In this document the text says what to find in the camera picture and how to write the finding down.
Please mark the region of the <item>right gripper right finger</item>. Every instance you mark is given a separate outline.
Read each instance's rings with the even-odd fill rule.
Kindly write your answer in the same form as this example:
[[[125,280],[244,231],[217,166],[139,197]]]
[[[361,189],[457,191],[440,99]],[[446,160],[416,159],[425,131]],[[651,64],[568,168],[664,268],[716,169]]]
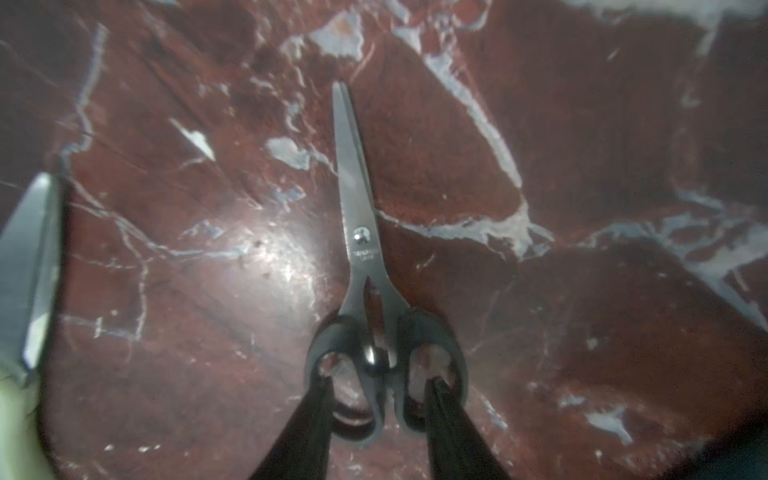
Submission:
[[[424,414],[432,479],[510,479],[441,377],[426,383]]]

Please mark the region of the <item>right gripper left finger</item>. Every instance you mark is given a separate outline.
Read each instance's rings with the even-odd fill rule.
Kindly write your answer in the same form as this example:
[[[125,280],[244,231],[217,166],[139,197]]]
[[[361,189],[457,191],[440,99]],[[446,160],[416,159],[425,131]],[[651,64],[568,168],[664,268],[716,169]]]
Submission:
[[[314,379],[250,479],[325,479],[334,403],[332,379]]]

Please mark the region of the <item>black handled scissors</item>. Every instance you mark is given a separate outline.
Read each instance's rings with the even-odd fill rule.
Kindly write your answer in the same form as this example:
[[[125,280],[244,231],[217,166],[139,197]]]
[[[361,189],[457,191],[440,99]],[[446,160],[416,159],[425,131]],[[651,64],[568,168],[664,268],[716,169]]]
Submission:
[[[347,291],[336,314],[315,334],[305,361],[305,379],[321,378],[332,354],[349,359],[367,403],[366,412],[338,403],[332,432],[358,445],[376,440],[385,427],[386,404],[394,401],[398,423],[410,433],[426,428],[421,404],[410,392],[411,361],[422,347],[441,348],[449,357],[449,391],[459,403],[468,396],[464,355],[447,323],[411,305],[386,268],[373,189],[352,97],[342,81],[332,86],[335,158],[343,239],[349,264]]]

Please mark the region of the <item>cream handled kitchen scissors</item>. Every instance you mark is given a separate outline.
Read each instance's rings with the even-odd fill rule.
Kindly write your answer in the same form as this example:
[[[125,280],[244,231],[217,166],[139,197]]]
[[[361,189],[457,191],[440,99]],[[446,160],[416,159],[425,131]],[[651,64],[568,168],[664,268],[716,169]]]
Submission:
[[[61,269],[63,192],[38,174],[1,233],[1,477],[53,479],[38,423],[40,361]]]

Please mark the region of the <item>teal plastic storage box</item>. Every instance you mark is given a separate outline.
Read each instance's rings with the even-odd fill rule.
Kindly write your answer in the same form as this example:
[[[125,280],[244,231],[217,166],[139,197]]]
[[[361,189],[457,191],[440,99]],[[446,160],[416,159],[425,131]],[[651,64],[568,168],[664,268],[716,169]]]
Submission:
[[[662,476],[664,480],[767,478],[767,414],[746,422]]]

